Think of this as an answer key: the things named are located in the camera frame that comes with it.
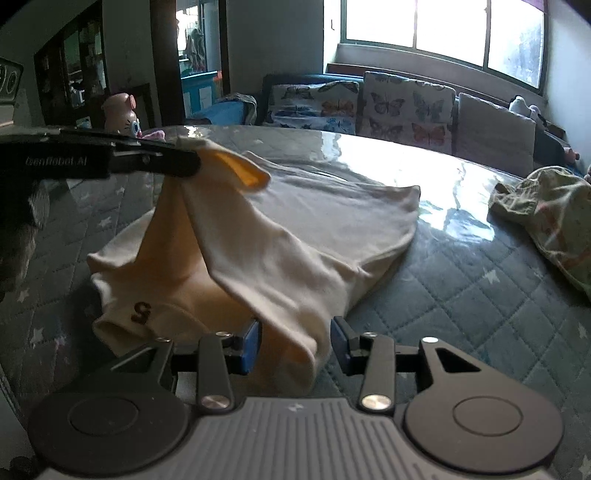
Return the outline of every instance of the butterfly print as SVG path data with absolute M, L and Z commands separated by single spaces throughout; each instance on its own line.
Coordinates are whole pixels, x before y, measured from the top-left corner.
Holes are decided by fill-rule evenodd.
M 437 145 L 438 147 L 441 147 L 445 143 L 445 127 L 443 125 L 433 129 L 427 129 L 417 124 L 412 125 L 415 142 Z
M 333 88 L 335 88 L 336 86 L 343 86 L 345 87 L 347 90 L 351 91 L 352 93 L 359 93 L 359 84 L 357 82 L 330 82 L 327 83 L 326 85 L 323 85 L 322 87 L 318 88 L 319 93 L 322 92 L 328 92 L 329 90 L 332 90 Z
M 324 127 L 325 132 L 337 132 L 341 134 L 354 134 L 353 123 L 345 118 L 329 118 Z
M 318 116 L 309 106 L 285 105 L 275 111 L 275 116 Z
M 287 98 L 302 98 L 304 100 L 314 100 L 312 94 L 310 93 L 310 87 L 303 86 L 303 87 L 295 87 L 289 86 L 285 90 L 285 94 L 281 97 L 281 100 L 285 100 Z
M 322 103 L 320 116 L 355 116 L 355 105 L 351 100 L 329 100 Z
M 388 102 L 388 97 L 385 95 L 382 97 L 379 93 L 371 92 L 371 98 L 374 99 L 374 110 L 376 113 L 385 114 L 389 113 L 390 116 L 400 115 L 400 109 L 406 101 L 404 98 L 397 98 Z
M 371 128 L 371 138 L 377 138 L 378 140 L 397 142 L 402 132 L 402 125 L 382 125 L 371 117 L 369 118 L 369 126 Z
M 431 117 L 432 122 L 440 121 L 440 115 L 443 110 L 443 99 L 429 105 L 418 92 L 413 92 L 413 98 L 414 106 L 417 107 L 417 118 L 421 122 L 428 121 L 428 117 Z
M 427 82 L 422 82 L 421 80 L 415 80 L 414 83 L 416 83 L 419 87 L 424 87 L 427 85 Z M 438 92 L 445 90 L 445 86 L 443 86 L 443 85 L 437 85 L 435 83 L 429 83 L 429 85 L 431 87 L 435 88 L 435 90 Z

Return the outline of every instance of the glass window pane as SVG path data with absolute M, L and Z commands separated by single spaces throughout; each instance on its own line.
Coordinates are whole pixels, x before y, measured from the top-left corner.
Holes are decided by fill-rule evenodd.
M 418 0 L 418 49 L 482 66 L 485 41 L 486 0 Z
M 413 46 L 414 0 L 347 0 L 347 38 Z
M 540 86 L 544 14 L 522 0 L 492 0 L 488 66 Z

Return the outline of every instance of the pillow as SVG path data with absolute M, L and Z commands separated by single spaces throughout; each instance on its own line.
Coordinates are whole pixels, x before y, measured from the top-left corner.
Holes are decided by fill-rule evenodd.
M 265 127 L 304 128 L 355 135 L 359 83 L 274 85 Z
M 359 135 L 452 153 L 453 88 L 377 72 L 363 81 Z
M 460 93 L 456 155 L 527 177 L 534 168 L 535 122 Z

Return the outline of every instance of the window frame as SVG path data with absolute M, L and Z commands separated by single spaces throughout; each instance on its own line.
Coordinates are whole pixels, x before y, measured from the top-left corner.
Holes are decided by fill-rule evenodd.
M 413 35 L 413 46 L 412 47 L 405 47 L 402 45 L 395 45 L 391 43 L 381 43 L 375 41 L 366 41 L 366 40 L 350 40 L 347 38 L 347 1 L 348 0 L 341 0 L 340 5 L 340 41 L 341 43 L 353 44 L 353 45 L 367 45 L 367 46 L 374 46 L 374 47 L 382 47 L 382 48 L 390 48 L 394 50 L 402 50 L 408 51 L 411 53 L 418 53 L 421 55 L 426 55 L 429 57 L 434 57 L 441 60 L 447 60 L 452 63 L 457 63 L 459 65 L 463 65 L 465 67 L 470 67 L 476 70 L 480 70 L 485 73 L 490 73 L 496 77 L 501 79 L 507 80 L 511 83 L 514 83 L 522 88 L 525 88 L 531 92 L 534 92 L 538 95 L 542 95 L 544 93 L 545 83 L 546 83 L 546 68 L 548 64 L 548 0 L 544 0 L 544 39 L 542 42 L 542 63 L 540 67 L 540 84 L 539 87 L 534 87 L 529 83 L 522 82 L 521 80 L 507 75 L 506 73 L 499 72 L 498 70 L 494 70 L 489 68 L 488 66 L 488 57 L 491 47 L 491 19 L 492 19 L 492 0 L 486 0 L 486 37 L 485 37 L 485 51 L 484 51 L 484 59 L 483 65 L 476 65 L 474 63 L 470 63 L 468 61 L 455 59 L 454 57 L 448 57 L 446 55 L 441 55 L 439 53 L 434 53 L 428 50 L 420 50 L 417 48 L 417 23 L 418 23 L 418 0 L 414 0 L 414 35 Z

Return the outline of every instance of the door frame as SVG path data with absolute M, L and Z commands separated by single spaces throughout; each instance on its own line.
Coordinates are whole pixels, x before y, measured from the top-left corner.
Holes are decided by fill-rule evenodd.
M 185 121 L 183 86 L 178 66 L 176 8 L 176 0 L 150 0 L 152 55 L 163 127 L 183 125 Z M 227 95 L 230 93 L 230 65 L 226 0 L 219 0 L 218 10 L 222 88 L 224 95 Z

